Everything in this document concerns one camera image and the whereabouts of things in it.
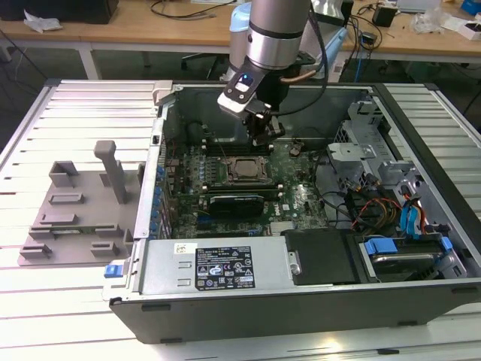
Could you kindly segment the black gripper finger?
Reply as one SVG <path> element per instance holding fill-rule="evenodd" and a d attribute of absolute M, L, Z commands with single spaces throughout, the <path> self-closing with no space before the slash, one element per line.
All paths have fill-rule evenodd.
<path fill-rule="evenodd" d="M 269 123 L 269 135 L 271 140 L 275 140 L 283 137 L 286 134 L 286 130 L 283 124 L 277 119 L 272 118 Z"/>
<path fill-rule="evenodd" d="M 269 139 L 268 124 L 271 121 L 270 111 L 247 113 L 246 128 L 252 146 L 259 147 L 264 145 Z"/>

